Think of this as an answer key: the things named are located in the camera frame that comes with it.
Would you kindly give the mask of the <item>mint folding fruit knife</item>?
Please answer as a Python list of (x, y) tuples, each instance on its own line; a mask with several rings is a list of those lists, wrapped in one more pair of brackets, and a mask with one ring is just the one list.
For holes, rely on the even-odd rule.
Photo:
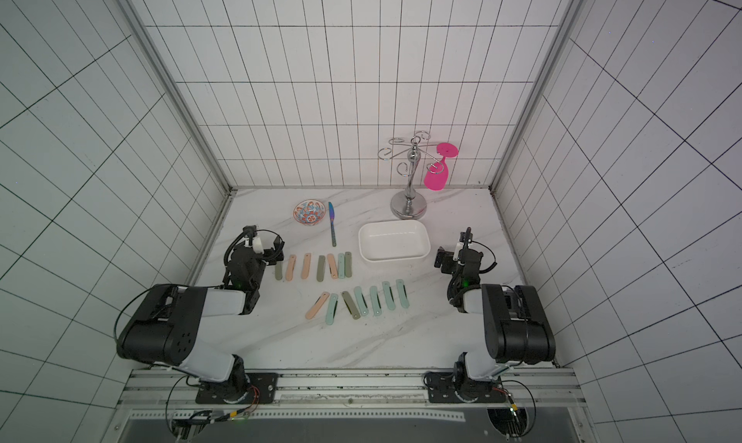
[(406, 285), (402, 279), (396, 280), (396, 288), (399, 296), (399, 304), (403, 309), (410, 308), (410, 302), (407, 295)]

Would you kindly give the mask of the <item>pink folding fruit knife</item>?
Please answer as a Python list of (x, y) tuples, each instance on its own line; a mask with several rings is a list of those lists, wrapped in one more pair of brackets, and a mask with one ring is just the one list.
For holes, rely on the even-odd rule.
[(330, 269), (330, 277), (332, 279), (338, 278), (338, 267), (337, 267), (337, 261), (334, 254), (328, 254), (327, 255), (327, 261), (328, 261), (328, 268)]

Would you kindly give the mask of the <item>olive folding fruit knife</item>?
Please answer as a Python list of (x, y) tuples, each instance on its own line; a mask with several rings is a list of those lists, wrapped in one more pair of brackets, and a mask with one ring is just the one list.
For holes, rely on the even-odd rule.
[(346, 278), (351, 278), (353, 275), (353, 259), (351, 252), (344, 253), (344, 275)]

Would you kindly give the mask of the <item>hidden mint knife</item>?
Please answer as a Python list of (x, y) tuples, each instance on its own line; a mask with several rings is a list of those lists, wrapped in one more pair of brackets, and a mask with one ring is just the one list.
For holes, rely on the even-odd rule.
[(338, 294), (332, 294), (328, 299), (328, 308), (326, 311), (326, 325), (333, 325), (336, 317), (337, 305), (338, 305)]

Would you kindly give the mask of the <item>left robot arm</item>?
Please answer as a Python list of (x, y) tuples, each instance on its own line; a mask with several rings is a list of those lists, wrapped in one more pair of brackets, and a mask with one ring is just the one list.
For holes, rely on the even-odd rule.
[(157, 284), (139, 294), (133, 316), (116, 329), (119, 357), (171, 367), (206, 383), (245, 379), (239, 356), (200, 337), (207, 317), (251, 314), (260, 298), (265, 271), (284, 260), (285, 240), (272, 230), (246, 226), (223, 255), (224, 275), (217, 286)]

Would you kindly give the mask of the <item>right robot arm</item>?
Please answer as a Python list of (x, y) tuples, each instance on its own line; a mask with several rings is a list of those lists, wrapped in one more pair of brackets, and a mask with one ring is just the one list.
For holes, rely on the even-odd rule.
[(557, 342), (533, 286), (488, 284), (481, 277), (497, 266), (483, 268), (484, 254), (467, 228), (452, 251), (439, 248), (434, 267), (450, 277), (448, 303), (461, 314), (483, 319), (484, 350), (464, 352), (454, 365), (452, 380), (459, 389), (479, 385), (506, 368), (537, 365), (556, 359)]

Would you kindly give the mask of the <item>white plastic storage box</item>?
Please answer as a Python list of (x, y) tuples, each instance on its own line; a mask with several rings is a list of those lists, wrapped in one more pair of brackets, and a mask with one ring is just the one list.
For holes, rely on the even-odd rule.
[(430, 251), (427, 228), (419, 221), (374, 222), (359, 229), (359, 253), (369, 263), (420, 260)]

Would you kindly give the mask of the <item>iridescent butter knife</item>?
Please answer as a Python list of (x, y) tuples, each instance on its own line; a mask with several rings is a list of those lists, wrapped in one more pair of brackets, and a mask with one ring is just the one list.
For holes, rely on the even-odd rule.
[(336, 231), (335, 231), (335, 210), (334, 204), (328, 202), (328, 216), (330, 217), (330, 235), (332, 236), (332, 247), (337, 246)]

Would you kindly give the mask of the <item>chrome glass holder stand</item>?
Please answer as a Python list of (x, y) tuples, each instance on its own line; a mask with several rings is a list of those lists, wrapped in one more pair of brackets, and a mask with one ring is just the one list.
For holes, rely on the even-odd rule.
[(390, 162), (399, 155), (403, 156), (402, 163), (397, 165), (397, 174), (405, 178), (406, 184), (390, 201), (391, 212), (401, 220), (417, 220), (427, 211), (427, 201), (415, 191), (414, 179), (430, 139), (428, 131), (417, 130), (410, 139), (393, 137), (388, 140), (388, 147), (378, 150), (382, 161)]

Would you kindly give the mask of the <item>pink wine glass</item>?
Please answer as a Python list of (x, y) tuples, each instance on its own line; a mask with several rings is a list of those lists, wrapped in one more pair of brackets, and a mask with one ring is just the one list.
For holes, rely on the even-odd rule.
[(458, 147), (450, 143), (440, 143), (436, 147), (436, 153), (439, 159), (430, 165), (424, 178), (424, 185), (432, 191), (441, 191), (446, 187), (449, 178), (449, 169), (446, 161), (449, 158), (455, 158), (458, 153)]

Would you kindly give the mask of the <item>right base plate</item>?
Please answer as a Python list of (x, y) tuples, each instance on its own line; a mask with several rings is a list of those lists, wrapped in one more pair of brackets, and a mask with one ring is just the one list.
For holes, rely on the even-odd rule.
[(431, 404), (504, 404), (506, 396), (491, 381), (473, 380), (454, 373), (428, 372), (423, 384)]

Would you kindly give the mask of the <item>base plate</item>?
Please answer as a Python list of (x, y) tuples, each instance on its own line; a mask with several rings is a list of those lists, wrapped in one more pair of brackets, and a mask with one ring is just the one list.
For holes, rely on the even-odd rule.
[(272, 404), (277, 389), (277, 373), (246, 373), (242, 379), (202, 382), (195, 398), (197, 404)]
[(423, 384), (431, 404), (504, 404), (506, 396), (491, 381), (473, 380), (454, 373), (428, 372)]

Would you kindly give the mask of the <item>left base plate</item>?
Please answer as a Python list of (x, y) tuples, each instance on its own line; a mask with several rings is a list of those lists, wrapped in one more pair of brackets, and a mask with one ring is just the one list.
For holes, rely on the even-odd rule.
[(195, 398), (197, 404), (272, 404), (277, 389), (277, 373), (246, 373), (242, 379), (202, 382)]

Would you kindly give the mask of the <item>aluminium mounting rail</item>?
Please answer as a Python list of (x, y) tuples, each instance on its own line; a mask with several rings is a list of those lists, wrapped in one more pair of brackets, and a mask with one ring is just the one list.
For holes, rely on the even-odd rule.
[(370, 369), (370, 370), (254, 370), (249, 373), (277, 373), (272, 404), (197, 404), (199, 383), (164, 369), (131, 373), (119, 406), (138, 409), (169, 409), (184, 413), (191, 409), (240, 409), (252, 406), (259, 411), (331, 408), (443, 408), (506, 407), (510, 404), (537, 409), (583, 407), (587, 403), (575, 373), (570, 369), (507, 369), (490, 379), (504, 393), (504, 404), (431, 404), (423, 384), (428, 372), (453, 370)]

